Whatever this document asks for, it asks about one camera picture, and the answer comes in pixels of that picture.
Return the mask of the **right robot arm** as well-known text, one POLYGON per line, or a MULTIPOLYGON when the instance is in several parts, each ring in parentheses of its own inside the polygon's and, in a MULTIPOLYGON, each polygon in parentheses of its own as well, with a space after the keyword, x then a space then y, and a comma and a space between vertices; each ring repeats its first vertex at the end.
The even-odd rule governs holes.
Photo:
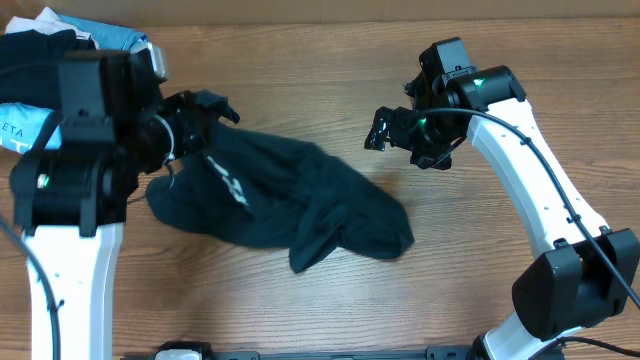
POLYGON ((408 150, 412 164, 446 170, 469 141, 488 161, 526 229, 532 264, 513 283, 513 313, 466 346, 430 346, 429 359, 559 359, 581 331, 637 302, 639 241, 612 230, 580 195, 541 134, 506 66, 474 66, 459 38, 433 43, 405 87, 409 107, 379 108, 370 150, 408 150))

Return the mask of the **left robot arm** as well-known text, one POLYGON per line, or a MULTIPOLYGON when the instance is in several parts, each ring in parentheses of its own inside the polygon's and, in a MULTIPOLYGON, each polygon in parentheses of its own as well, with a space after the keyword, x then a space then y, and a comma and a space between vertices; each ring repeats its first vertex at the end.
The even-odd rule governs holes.
POLYGON ((206 91, 164 97, 160 49, 74 51, 57 65, 61 107, 10 174, 10 240, 26 258, 35 359, 112 357, 113 290, 130 195, 141 174, 203 149, 206 91))

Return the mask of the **dark teal t-shirt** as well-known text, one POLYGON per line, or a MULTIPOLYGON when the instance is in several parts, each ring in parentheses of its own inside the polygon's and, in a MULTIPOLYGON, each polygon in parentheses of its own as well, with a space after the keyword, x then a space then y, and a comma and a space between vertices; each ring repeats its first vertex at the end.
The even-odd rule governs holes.
POLYGON ((301 273, 341 247, 389 260, 413 244, 396 199, 317 145, 215 122, 210 143, 146 189, 155 217, 253 248, 286 248, 301 273))

